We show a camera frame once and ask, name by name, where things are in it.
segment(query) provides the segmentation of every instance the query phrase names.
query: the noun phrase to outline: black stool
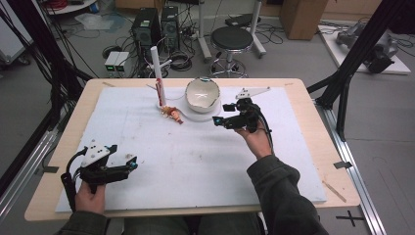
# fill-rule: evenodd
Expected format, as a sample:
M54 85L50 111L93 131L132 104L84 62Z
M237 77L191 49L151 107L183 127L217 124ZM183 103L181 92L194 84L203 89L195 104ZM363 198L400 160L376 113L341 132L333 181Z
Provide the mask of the black stool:
M253 42L253 36L242 28L226 26L216 29L210 36L210 43L219 53L210 65L210 74L215 77L219 74L227 77L248 77L244 64L234 60L233 55L250 51ZM222 53L226 53L226 59L219 58Z

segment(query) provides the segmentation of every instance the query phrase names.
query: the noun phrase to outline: black cross mark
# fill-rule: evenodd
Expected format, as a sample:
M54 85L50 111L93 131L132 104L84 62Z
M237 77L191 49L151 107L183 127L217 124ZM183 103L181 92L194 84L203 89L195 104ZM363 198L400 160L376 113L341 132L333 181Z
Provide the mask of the black cross mark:
M351 216L351 212L347 211L348 216L336 216L336 219L350 219L351 221L351 225L353 225L353 227L356 226L356 224L354 223L355 220L364 220L364 217L353 217Z

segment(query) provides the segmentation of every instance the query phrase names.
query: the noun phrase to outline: person's forearm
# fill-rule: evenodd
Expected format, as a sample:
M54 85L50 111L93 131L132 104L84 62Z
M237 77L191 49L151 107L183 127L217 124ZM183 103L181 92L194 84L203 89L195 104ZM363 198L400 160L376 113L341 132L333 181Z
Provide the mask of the person's forearm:
M300 173L275 156L258 160L248 169L269 234L328 234L315 206L300 195Z
M101 214L87 211L77 211L70 216L69 221L57 233L60 235L103 235L107 218Z

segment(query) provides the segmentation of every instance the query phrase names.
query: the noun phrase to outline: human arm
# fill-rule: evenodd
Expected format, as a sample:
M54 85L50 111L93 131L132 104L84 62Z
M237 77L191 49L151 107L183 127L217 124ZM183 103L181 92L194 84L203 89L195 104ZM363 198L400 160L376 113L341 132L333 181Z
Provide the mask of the human arm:
M320 223L315 206L300 195L300 173L272 154L263 125L249 133L237 129L257 161L248 169L269 234L328 234Z
M57 234L62 235L101 235L105 234L107 218L105 210L105 185L99 185L95 194L88 183L82 181L75 196L76 212Z

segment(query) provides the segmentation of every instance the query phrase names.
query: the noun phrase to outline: stool seat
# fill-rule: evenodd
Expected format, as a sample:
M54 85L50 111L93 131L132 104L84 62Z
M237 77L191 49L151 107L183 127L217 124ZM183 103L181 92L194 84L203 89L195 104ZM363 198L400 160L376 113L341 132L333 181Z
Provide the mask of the stool seat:
M226 26L214 30L210 36L210 42L219 51L241 53L251 49L254 38L242 28Z

